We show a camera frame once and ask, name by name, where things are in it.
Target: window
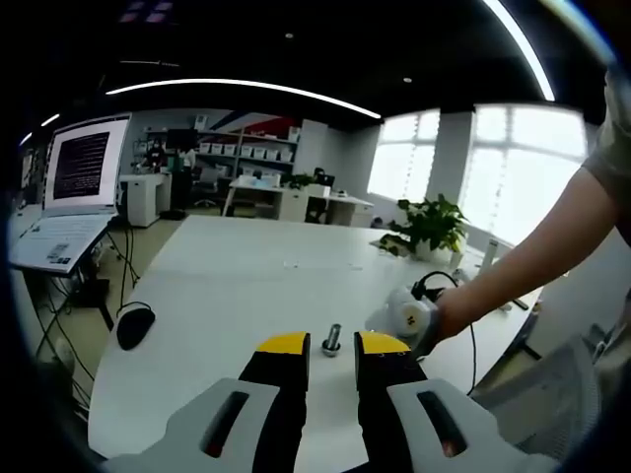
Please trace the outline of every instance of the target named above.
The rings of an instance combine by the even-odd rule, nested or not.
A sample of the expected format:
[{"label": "window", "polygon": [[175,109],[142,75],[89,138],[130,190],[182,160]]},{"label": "window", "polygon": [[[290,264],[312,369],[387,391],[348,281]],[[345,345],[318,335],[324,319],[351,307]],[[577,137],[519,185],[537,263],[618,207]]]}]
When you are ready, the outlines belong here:
[{"label": "window", "polygon": [[476,110],[460,208],[510,244],[534,230],[587,155],[582,116],[536,105]]},{"label": "window", "polygon": [[439,110],[386,120],[373,159],[368,192],[391,200],[422,201],[434,161]]}]

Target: green plant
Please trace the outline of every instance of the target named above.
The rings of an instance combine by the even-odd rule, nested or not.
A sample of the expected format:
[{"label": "green plant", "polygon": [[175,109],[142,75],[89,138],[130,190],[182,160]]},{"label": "green plant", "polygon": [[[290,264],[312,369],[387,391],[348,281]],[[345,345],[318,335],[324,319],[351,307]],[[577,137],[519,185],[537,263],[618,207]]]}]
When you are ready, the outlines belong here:
[{"label": "green plant", "polygon": [[392,221],[388,226],[402,236],[384,236],[380,240],[381,248],[398,255],[399,247],[403,246],[414,254],[418,243],[427,241],[432,251],[437,248],[459,251],[458,242],[465,235],[466,218],[458,205],[452,204],[443,194],[439,194],[438,200],[425,199],[421,203],[399,200],[397,206],[405,211],[407,222],[400,225]]},{"label": "green plant", "polygon": [[287,178],[287,185],[290,189],[302,189],[314,182],[316,182],[314,177],[306,173],[292,174]]}]

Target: gray sleeve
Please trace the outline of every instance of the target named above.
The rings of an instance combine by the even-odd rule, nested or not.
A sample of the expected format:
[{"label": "gray sleeve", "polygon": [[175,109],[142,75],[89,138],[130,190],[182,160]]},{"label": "gray sleeve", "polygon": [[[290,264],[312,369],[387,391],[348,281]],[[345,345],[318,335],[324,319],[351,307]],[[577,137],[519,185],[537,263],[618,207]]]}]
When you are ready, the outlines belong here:
[{"label": "gray sleeve", "polygon": [[631,86],[622,73],[608,72],[606,82],[606,117],[583,167],[631,213]]}]

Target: computer mouse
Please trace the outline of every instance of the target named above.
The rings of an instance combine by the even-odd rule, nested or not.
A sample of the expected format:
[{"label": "computer mouse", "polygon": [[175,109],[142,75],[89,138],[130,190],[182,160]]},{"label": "computer mouse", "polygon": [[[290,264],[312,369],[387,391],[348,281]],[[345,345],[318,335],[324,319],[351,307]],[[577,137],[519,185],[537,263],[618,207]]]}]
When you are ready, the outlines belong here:
[{"label": "computer mouse", "polygon": [[123,314],[116,327],[116,339],[120,348],[125,351],[136,348],[155,320],[156,314],[145,307],[135,308]]}]

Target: laptop screen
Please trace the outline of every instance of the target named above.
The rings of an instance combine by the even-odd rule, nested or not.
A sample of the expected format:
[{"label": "laptop screen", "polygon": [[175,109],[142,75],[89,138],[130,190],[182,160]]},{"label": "laptop screen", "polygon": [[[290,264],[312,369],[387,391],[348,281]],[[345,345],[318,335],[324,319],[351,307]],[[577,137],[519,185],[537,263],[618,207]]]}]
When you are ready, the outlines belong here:
[{"label": "laptop screen", "polygon": [[44,209],[113,205],[128,118],[60,131],[53,137]]}]

